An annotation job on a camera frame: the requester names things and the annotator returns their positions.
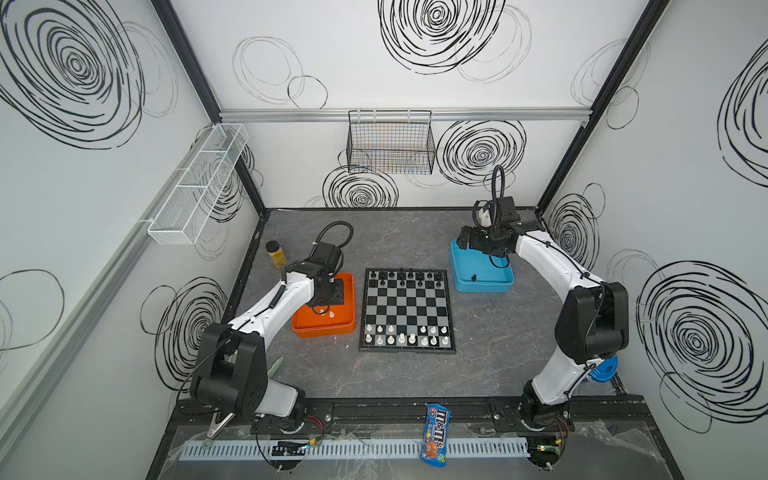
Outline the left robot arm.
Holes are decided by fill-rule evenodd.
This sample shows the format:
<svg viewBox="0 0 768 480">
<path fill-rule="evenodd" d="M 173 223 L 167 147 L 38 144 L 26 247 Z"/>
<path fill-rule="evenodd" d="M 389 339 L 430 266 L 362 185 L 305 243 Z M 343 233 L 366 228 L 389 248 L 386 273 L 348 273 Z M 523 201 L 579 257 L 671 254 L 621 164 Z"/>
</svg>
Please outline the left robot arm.
<svg viewBox="0 0 768 480">
<path fill-rule="evenodd" d="M 353 288 L 341 278 L 343 248 L 354 235 L 343 220 L 326 225 L 309 256 L 284 266 L 278 283 L 252 307 L 228 323 L 213 323 L 202 336 L 193 370 L 190 396 L 225 415 L 246 420 L 267 416 L 294 431 L 305 418 L 303 390 L 268 377 L 266 350 L 279 330 L 303 307 L 329 314 Z"/>
</svg>

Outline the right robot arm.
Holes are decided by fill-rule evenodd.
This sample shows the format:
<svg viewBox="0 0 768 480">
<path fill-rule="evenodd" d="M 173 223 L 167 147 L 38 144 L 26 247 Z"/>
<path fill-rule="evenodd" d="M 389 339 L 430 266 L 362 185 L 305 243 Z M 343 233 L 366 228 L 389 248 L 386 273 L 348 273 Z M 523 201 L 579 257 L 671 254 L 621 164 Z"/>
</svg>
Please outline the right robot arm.
<svg viewBox="0 0 768 480">
<path fill-rule="evenodd" d="M 491 198 L 477 201 L 473 223 L 450 247 L 456 290 L 505 292 L 511 286 L 512 254 L 533 266 L 563 302 L 555 324 L 556 348 L 545 367 L 523 389 L 523 425 L 541 431 L 564 420 L 575 388 L 629 343 L 628 292 L 588 271 L 557 245 L 536 220 L 525 222 L 505 195 L 505 172 L 491 174 Z"/>
</svg>

